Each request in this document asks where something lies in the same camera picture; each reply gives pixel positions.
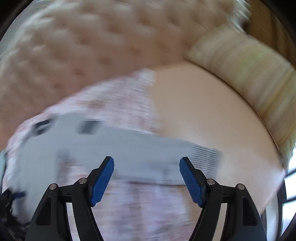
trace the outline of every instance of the gray fabric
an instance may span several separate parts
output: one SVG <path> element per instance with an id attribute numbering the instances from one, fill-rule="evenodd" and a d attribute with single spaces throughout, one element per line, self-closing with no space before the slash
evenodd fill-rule
<path id="1" fill-rule="evenodd" d="M 142 134 L 100 122 L 91 134 L 81 134 L 85 119 L 75 114 L 56 116 L 47 131 L 27 139 L 18 158 L 15 188 L 27 191 L 34 211 L 50 183 L 57 181 L 64 159 L 75 160 L 89 172 L 106 156 L 114 158 L 113 178 L 183 185 L 179 161 L 188 156 L 208 178 L 215 178 L 221 153 L 188 141 Z"/>

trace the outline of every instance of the metal screw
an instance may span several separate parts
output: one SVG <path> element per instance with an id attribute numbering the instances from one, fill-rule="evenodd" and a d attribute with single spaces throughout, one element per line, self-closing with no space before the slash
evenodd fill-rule
<path id="1" fill-rule="evenodd" d="M 54 190 L 56 187 L 57 187 L 57 185 L 54 183 L 49 185 L 50 190 Z"/>
<path id="2" fill-rule="evenodd" d="M 244 185 L 242 185 L 242 184 L 238 184 L 238 185 L 237 185 L 237 188 L 238 188 L 239 190 L 244 190 Z"/>
<path id="3" fill-rule="evenodd" d="M 87 182 L 87 179 L 85 177 L 79 179 L 80 184 L 84 184 L 86 182 Z"/>
<path id="4" fill-rule="evenodd" d="M 209 179 L 207 180 L 207 183 L 208 183 L 209 185 L 213 185 L 213 184 L 215 184 L 215 180 L 209 178 Z"/>

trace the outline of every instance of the blue gripper pad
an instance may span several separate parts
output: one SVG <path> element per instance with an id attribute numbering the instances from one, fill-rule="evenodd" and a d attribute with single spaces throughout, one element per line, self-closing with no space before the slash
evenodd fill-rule
<path id="1" fill-rule="evenodd" d="M 180 173 L 187 186 L 193 202 L 203 207 L 206 197 L 206 178 L 200 170 L 193 167 L 188 157 L 183 157 L 179 163 Z"/>
<path id="2" fill-rule="evenodd" d="M 89 182 L 90 185 L 90 204 L 92 207 L 96 205 L 96 203 L 102 200 L 103 194 L 107 188 L 109 180 L 114 171 L 114 160 L 112 157 L 107 156 L 105 160 L 102 162 L 98 169 L 92 170 L 96 176 L 98 176 L 97 180 Z"/>

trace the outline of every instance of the pillow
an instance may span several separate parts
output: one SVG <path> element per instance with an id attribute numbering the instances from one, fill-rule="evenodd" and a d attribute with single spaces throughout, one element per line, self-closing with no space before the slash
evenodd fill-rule
<path id="1" fill-rule="evenodd" d="M 54 1 L 27 19 L 2 60 L 0 124 L 11 133 L 87 85 L 182 60 L 234 2 Z"/>
<path id="2" fill-rule="evenodd" d="M 296 141 L 296 71 L 290 62 L 227 25 L 202 37 L 187 58 L 227 82 L 250 104 L 287 168 Z"/>

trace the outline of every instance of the window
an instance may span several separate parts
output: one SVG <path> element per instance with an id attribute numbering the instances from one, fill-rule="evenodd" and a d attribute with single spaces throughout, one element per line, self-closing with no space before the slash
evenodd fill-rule
<path id="1" fill-rule="evenodd" d="M 282 229 L 278 230 L 279 238 L 279 235 L 286 231 L 296 214 L 296 148 L 293 150 L 293 156 L 288 166 L 288 174 L 284 179 L 284 184 L 279 191 L 278 197 L 280 197 L 278 199 L 279 208 L 282 207 L 281 220 L 279 220 L 281 221 Z"/>

